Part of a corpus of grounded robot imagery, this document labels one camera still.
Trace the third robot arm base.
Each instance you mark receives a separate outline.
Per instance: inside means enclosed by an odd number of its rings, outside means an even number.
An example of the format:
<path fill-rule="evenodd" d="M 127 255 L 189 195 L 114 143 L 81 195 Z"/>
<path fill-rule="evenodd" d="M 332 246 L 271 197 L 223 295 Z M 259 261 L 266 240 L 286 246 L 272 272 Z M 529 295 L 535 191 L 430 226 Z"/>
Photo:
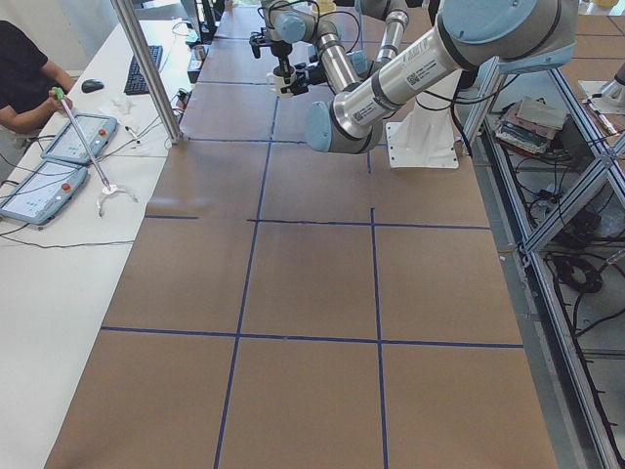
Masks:
<path fill-rule="evenodd" d="M 624 114 L 624 75 L 623 64 L 613 75 L 613 78 L 591 96 L 590 102 L 602 113 Z"/>

